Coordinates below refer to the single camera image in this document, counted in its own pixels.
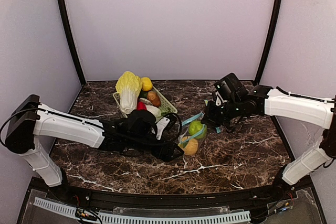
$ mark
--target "transparent bag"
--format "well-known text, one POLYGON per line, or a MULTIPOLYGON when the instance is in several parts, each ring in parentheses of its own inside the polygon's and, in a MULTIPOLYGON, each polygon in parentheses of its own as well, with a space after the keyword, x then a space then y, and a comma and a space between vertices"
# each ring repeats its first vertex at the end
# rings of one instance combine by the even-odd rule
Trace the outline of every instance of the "transparent bag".
POLYGON ((203 116, 201 112, 182 122, 182 134, 178 139, 186 156, 195 155, 206 138, 207 126, 201 123, 203 116))

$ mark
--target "white vent strip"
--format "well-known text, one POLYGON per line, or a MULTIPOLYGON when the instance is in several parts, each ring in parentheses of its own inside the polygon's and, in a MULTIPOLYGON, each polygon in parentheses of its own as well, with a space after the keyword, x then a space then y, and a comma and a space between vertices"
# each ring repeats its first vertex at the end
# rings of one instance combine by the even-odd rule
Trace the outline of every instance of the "white vent strip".
MULTIPOLYGON (((76 208, 52 202, 46 199, 35 197, 34 206, 49 210, 72 219, 76 219, 76 208)), ((98 213, 98 216, 105 224, 233 224, 250 221, 250 212, 236 212, 234 214, 224 214, 205 217, 192 218, 146 218, 112 215, 107 213, 98 213)))

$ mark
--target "marble table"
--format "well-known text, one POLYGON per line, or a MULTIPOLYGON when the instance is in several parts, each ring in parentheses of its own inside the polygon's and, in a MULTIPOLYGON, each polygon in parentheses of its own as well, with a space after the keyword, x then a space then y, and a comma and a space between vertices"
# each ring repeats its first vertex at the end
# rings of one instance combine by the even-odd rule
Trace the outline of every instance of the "marble table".
MULTIPOLYGON (((214 81, 154 81, 182 120, 204 110, 214 81)), ((87 83, 71 114, 91 119, 122 117, 112 96, 115 81, 87 83)), ((51 153, 73 186, 132 194, 204 194, 270 185, 290 158, 268 116, 253 116, 232 134, 209 129, 196 156, 165 163, 150 153, 124 156, 58 139, 51 153)))

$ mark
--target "yellow lemon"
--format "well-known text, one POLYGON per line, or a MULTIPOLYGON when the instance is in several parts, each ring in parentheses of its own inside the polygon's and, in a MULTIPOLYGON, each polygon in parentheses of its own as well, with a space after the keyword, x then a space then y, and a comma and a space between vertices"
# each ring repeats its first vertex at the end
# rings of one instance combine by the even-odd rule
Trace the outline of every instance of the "yellow lemon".
POLYGON ((141 81, 142 81, 142 90, 143 91, 150 91, 153 88, 152 81, 148 77, 142 77, 141 81))
MULTIPOLYGON (((182 142, 187 140, 188 136, 182 138, 182 142)), ((192 156, 195 155, 198 150, 198 141, 194 138, 190 139, 189 142, 184 146, 185 143, 180 143, 179 147, 184 151, 184 155, 192 156)))

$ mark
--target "brown potato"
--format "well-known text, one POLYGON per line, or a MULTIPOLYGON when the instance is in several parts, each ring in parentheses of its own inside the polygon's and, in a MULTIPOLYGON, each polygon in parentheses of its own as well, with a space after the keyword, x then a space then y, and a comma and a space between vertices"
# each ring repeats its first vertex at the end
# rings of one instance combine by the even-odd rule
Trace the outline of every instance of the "brown potato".
POLYGON ((149 100, 155 107, 160 107, 161 105, 160 98, 154 91, 148 92, 147 100, 149 100))

